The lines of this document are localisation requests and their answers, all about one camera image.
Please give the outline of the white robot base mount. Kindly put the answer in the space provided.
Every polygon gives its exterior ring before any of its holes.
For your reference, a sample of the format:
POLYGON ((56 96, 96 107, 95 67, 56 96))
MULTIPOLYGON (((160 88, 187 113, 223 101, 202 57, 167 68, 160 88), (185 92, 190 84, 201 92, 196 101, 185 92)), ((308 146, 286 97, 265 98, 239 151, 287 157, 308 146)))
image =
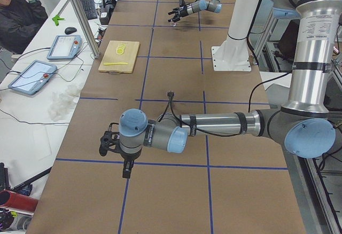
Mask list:
POLYGON ((236 0, 227 38, 212 47, 213 69, 216 72, 249 72, 248 34, 259 0, 236 0))

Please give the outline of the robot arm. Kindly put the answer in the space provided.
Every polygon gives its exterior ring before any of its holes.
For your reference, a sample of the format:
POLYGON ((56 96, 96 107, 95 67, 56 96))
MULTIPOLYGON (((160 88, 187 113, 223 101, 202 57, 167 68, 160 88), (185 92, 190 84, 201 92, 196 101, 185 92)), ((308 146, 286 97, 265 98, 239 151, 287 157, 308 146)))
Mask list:
POLYGON ((157 121, 138 109, 129 109, 121 115, 118 131, 105 131, 100 155, 109 151, 120 154, 124 159, 122 176, 129 178, 143 146, 181 153, 187 138, 197 134, 266 137, 302 158, 329 151, 336 131, 328 121, 329 111, 323 101, 341 0, 274 0, 274 7, 281 17, 290 17, 292 10, 300 17, 289 97, 280 109, 180 116, 170 112, 157 121))
POLYGON ((221 0, 195 0, 193 3, 186 4, 184 0, 179 0, 179 7, 173 8, 168 12, 168 15, 174 14, 174 16, 168 19, 168 22, 176 23, 180 21, 182 17, 200 12, 210 11, 219 13, 222 9, 221 0))

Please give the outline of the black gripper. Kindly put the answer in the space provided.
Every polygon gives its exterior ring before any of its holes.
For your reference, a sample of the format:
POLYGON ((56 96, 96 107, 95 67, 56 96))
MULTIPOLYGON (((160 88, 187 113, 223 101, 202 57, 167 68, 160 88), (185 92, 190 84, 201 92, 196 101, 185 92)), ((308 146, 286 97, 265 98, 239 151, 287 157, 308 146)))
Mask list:
MULTIPOLYGON (((100 139, 100 147, 99 147, 99 154, 104 157, 107 155, 107 152, 113 153, 120 153, 120 145, 119 145, 119 133, 113 131, 107 131, 106 135, 104 135, 100 139)), ((132 168, 134 166, 133 159, 125 159, 123 162, 123 170, 122 170, 122 177, 123 178, 130 178, 132 168)))
POLYGON ((190 4, 183 4, 177 8, 173 8, 170 12, 168 12, 168 15, 172 15, 172 14, 177 15, 178 14, 178 16, 175 16, 171 19, 168 19, 168 22, 176 23, 176 22, 180 21, 181 18, 188 16, 189 15, 188 6, 190 6, 190 4))

